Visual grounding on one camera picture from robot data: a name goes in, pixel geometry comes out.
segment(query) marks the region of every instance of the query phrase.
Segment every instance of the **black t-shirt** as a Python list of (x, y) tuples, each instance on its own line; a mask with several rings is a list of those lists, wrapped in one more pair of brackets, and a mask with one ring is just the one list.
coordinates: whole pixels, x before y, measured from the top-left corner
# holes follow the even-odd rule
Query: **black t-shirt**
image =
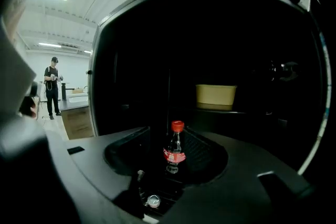
[[(55, 77), (58, 77), (58, 71), (56, 68), (52, 68), (52, 67), (47, 67), (46, 70), (44, 71), (44, 75), (47, 77), (51, 77), (51, 74), (54, 74)], [(51, 86), (53, 88), (57, 88), (57, 80), (54, 81), (47, 81), (47, 86), (48, 89), (51, 88)]]

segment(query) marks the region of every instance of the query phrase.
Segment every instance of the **black enclosure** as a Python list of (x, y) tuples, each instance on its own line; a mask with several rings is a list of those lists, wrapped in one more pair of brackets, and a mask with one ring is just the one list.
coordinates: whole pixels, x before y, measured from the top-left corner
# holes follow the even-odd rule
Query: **black enclosure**
[[(98, 135), (150, 126), (159, 143), (178, 119), (257, 144), (295, 169), (316, 140), (323, 57), (306, 11), (289, 1), (131, 0), (97, 36), (90, 102)], [(285, 62), (300, 76), (272, 79), (271, 64)], [(233, 112), (196, 108), (196, 84), (237, 85)]]

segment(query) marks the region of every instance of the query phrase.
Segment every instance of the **floor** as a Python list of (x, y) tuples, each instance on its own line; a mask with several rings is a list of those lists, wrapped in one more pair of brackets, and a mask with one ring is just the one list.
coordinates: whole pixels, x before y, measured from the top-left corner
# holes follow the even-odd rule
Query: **floor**
[(41, 102), (39, 105), (39, 109), (38, 109), (37, 122), (41, 124), (41, 126), (46, 131), (54, 131), (58, 133), (64, 141), (69, 140), (64, 124), (63, 124), (62, 117), (55, 115), (54, 104), (52, 104), (52, 107), (53, 107), (53, 113), (54, 113), (54, 118), (55, 118), (54, 120), (51, 120), (49, 118), (49, 113), (47, 110), (47, 103)]

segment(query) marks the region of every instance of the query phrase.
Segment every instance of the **red label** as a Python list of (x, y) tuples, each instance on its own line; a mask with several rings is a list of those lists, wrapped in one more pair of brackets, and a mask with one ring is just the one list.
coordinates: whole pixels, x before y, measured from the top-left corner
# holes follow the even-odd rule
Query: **red label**
[(163, 149), (164, 158), (170, 163), (180, 163), (185, 160), (184, 153), (171, 153)]

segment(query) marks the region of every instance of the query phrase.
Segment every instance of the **coca-cola bottle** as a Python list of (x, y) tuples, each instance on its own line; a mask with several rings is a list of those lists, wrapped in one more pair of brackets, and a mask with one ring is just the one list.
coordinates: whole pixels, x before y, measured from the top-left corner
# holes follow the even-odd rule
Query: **coca-cola bottle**
[(180, 141), (180, 133), (183, 131), (183, 127), (183, 121), (172, 122), (173, 134), (169, 135), (165, 148), (163, 149), (164, 158), (168, 162), (166, 170), (172, 174), (176, 174), (179, 171), (177, 165), (185, 160)]

